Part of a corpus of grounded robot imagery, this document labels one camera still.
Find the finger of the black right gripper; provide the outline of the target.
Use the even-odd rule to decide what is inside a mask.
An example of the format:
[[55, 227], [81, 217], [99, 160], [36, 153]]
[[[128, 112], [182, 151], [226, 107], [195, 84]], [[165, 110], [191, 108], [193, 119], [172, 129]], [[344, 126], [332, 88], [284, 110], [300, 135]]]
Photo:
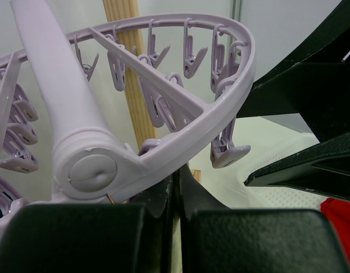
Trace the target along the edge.
[[350, 202], [350, 131], [252, 172], [247, 187], [286, 187]]
[[257, 80], [239, 118], [300, 114], [321, 142], [350, 132], [350, 1]]

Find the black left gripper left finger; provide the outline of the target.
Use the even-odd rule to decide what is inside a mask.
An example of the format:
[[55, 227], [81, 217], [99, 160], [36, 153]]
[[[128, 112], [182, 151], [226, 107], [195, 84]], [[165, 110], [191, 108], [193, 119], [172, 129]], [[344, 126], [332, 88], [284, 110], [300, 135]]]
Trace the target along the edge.
[[0, 272], [169, 272], [168, 177], [126, 204], [30, 205], [0, 241]]

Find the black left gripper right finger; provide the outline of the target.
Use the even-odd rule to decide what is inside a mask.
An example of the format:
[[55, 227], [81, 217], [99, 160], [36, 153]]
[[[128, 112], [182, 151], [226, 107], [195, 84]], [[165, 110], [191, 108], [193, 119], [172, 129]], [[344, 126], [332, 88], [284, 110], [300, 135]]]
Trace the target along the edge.
[[232, 209], [177, 171], [184, 272], [350, 272], [337, 234], [312, 209]]

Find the purple round clip hanger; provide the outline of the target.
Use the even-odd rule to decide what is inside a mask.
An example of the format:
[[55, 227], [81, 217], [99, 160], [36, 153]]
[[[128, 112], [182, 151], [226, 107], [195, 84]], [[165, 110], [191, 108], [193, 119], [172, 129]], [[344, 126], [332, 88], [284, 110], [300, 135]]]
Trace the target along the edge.
[[[49, 1], [48, 5], [65, 32], [106, 22], [100, 1]], [[234, 21], [225, 16], [224, 7], [224, 1], [139, 1], [138, 3], [139, 14], [149, 20], [156, 21], [170, 14], [181, 13], [183, 18], [191, 18], [197, 22], [199, 14], [209, 13], [215, 17], [214, 24], [222, 24], [226, 30], [230, 30]], [[159, 68], [162, 73], [181, 71], [182, 30], [183, 26], [154, 27], [159, 44], [171, 46], [168, 56]], [[21, 47], [22, 42], [10, 2], [0, 1], [0, 57]], [[106, 50], [95, 40], [83, 42], [81, 49], [85, 59], [92, 58], [96, 53], [100, 54], [98, 66], [89, 85], [109, 130], [120, 144], [135, 145], [126, 98], [114, 88], [106, 60]], [[38, 136], [38, 143], [29, 147], [39, 163], [39, 169], [32, 173], [20, 173], [0, 168], [0, 176], [20, 191], [26, 199], [46, 200], [50, 197], [52, 180], [51, 124], [40, 94], [40, 87], [29, 63], [21, 65], [18, 81], [39, 116], [38, 120], [32, 123], [32, 128]]]

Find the red sock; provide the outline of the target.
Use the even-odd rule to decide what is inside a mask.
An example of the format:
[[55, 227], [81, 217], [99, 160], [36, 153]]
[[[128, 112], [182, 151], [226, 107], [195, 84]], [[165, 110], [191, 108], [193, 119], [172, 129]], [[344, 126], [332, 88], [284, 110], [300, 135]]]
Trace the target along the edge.
[[320, 211], [336, 229], [350, 263], [350, 202], [328, 198], [321, 203]]

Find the wooden rack base tray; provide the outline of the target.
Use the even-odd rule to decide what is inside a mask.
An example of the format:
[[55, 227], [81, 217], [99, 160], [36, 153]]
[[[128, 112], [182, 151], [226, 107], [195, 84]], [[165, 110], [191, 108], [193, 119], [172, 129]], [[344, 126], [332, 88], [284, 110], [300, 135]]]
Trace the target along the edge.
[[198, 169], [191, 169], [191, 173], [194, 177], [194, 179], [201, 184], [201, 170]]

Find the wooden rack right post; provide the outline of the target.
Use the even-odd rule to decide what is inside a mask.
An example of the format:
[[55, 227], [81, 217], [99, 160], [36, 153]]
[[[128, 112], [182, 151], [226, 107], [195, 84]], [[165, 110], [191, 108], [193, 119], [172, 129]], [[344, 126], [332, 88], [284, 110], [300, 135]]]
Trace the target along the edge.
[[[137, 1], [103, 0], [103, 5], [108, 22], [137, 17], [139, 15]], [[136, 55], [146, 53], [141, 30], [122, 32], [118, 34], [118, 39], [126, 49], [131, 50], [135, 48]], [[125, 97], [137, 147], [141, 148], [146, 139], [156, 138], [158, 134], [147, 113], [145, 101], [138, 83], [138, 76], [130, 69], [126, 72]]]

